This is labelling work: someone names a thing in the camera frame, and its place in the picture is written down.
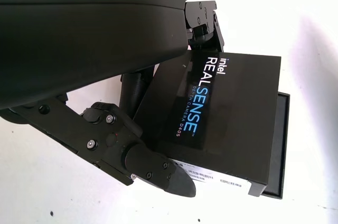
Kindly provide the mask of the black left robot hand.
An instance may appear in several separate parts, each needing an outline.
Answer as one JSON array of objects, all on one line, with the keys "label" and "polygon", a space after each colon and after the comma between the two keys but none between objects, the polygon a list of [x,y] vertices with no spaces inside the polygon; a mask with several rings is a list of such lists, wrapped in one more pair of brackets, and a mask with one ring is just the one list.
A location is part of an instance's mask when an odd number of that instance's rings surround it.
[{"label": "black left robot hand", "polygon": [[1,117],[28,124],[125,185],[192,198],[189,175],[133,121],[154,66],[222,51],[216,2],[1,0]]}]

